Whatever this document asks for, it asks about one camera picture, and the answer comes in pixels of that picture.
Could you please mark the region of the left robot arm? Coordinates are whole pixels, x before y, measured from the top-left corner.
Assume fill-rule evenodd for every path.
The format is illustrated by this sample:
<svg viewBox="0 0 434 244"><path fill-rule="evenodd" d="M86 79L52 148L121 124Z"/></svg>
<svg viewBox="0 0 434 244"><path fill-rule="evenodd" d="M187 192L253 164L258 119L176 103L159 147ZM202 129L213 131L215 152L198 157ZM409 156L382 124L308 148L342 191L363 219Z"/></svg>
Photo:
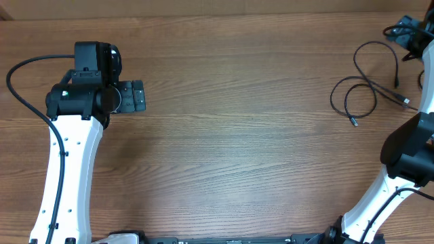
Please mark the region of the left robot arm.
<svg viewBox="0 0 434 244"><path fill-rule="evenodd" d="M91 243L94 161L112 114L146 109L143 82L120 81L115 45L77 42L75 67L47 94L50 155L30 243Z"/></svg>

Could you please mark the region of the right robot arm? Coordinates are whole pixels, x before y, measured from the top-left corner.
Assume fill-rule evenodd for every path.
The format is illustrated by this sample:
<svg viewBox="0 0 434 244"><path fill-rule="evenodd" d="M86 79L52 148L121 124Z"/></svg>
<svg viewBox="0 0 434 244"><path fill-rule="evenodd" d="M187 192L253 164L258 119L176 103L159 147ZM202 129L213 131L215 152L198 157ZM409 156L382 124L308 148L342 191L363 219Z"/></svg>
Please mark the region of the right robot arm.
<svg viewBox="0 0 434 244"><path fill-rule="evenodd" d="M378 230L405 199L412 194L432 198L420 189L433 181L433 7L423 20L404 16L382 33L408 51L403 61L423 63L420 106L385 140L380 173L360 201L310 243L384 243Z"/></svg>

